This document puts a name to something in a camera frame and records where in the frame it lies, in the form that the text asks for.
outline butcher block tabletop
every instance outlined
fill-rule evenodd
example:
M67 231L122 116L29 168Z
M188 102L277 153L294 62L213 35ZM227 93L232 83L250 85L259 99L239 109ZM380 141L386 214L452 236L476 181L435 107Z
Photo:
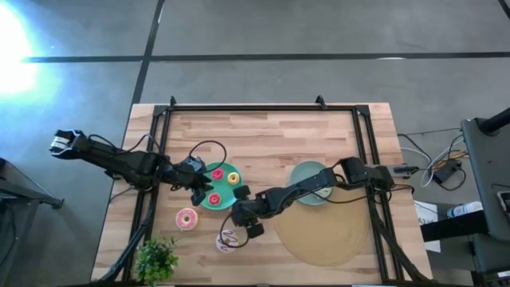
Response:
M402 164L390 105L367 105L370 107L381 164ZM124 149L134 146L140 137L149 133L154 106L133 106ZM371 162L365 124L362 117L360 120L365 150ZM238 168L244 184L252 191L251 197L258 191L284 186L292 169L304 161L314 160L331 166L338 159L359 156L352 114L341 111L171 113L166 153L172 163L183 160L190 149L203 140L217 140L225 145L226 162ZM147 141L144 140L139 150L144 150L146 146ZM206 163L217 162L221 161L223 150L219 146L206 144L197 148L194 155L199 155ZM123 180L116 181L112 196L127 187ZM105 275L126 247L135 202L136 191L129 191L109 204L92 271L93 280ZM263 235L231 254L223 254L216 249L215 238L229 211L193 207L198 213L198 225L191 231L182 232L175 224L175 215L184 207L193 207L189 191L170 191L169 185L160 185L152 237L173 236L178 239L175 253L179 256L175 275L161 285L381 283L371 228L363 248L350 261L335 267L319 267L306 264L287 251L275 231L275 218L262 221L265 227ZM432 278L410 191L394 192L390 208L398 244L418 269ZM230 220L226 229L238 230L239 237L245 236L245 231L233 227ZM390 251L385 242L384 246L390 278L394 278Z

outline green teal plate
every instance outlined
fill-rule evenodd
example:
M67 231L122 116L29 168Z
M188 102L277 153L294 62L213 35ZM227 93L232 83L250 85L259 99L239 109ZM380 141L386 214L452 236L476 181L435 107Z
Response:
M309 178L310 176L318 173L319 171L322 171L324 168L326 168L325 165L323 165L322 163L319 163L319 162L315 162L315 161L307 161L307 162L300 163L300 164L296 165L296 167L294 167L294 169L292 170L292 172L290 174L289 185L298 183L303 179ZM332 189L324 188L317 192L320 193L325 198L328 198L332 193ZM309 205L309 206L318 206L318 205L326 203L325 200L323 200L315 195L307 195L307 196L304 196L297 200L299 202Z
M209 163L207 164L206 169L209 170L210 168L216 167L219 163ZM242 176L239 170L229 163L223 163L219 168L223 170L223 177L222 179L216 180L213 179L213 176L211 175L212 172L208 172L205 174L207 178L212 180L210 183L213 186L213 189L206 192L206 199L202 200L202 203L200 205L204 206L208 210L224 210L229 208L233 205L234 202L236 202L236 198L233 196L233 189L240 187L242 185ZM227 178L229 176L230 172L237 172L239 174L239 183L235 185L231 185L227 182ZM220 196L222 197L222 200L220 204L216 206L212 206L207 201L207 198L211 193L218 192Z

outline donut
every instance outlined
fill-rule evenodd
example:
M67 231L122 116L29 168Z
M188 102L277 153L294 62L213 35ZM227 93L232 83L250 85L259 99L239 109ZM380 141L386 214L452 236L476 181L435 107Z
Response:
M222 201L222 197L218 192L213 192L207 197L207 202L212 206L217 206Z
M215 179L215 180L222 179L223 178L223 170L221 168L217 168L217 169L213 170L212 176L213 176L213 179Z
M239 183L239 174L237 172L230 172L227 181L230 185Z
M236 249L232 247L228 247L225 244L223 244L223 241L230 245L230 246L237 246L239 245L239 239L237 238L237 235L232 230L223 230L222 236L220 237L220 234L216 237L216 248L220 250L222 253L231 253L234 252Z
M177 215L175 215L175 224L181 230L192 230L198 223L198 214L191 208L181 209Z

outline tan circular mat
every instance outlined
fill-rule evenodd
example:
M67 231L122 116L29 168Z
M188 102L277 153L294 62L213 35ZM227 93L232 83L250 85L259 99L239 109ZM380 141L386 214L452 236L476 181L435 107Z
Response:
M364 196L362 190L334 188L334 201ZM317 266L336 266L351 260L367 238L367 200L346 204L305 206L294 202L275 217L275 227L287 250L301 261Z

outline green plant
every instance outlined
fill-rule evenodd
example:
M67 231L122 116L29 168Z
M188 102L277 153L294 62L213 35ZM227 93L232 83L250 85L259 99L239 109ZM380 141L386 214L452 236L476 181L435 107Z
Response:
M179 259L174 255L174 248L174 238L170 238L170 241L166 238L161 241L152 238L139 246L135 263L136 280L156 286L158 281L170 279Z

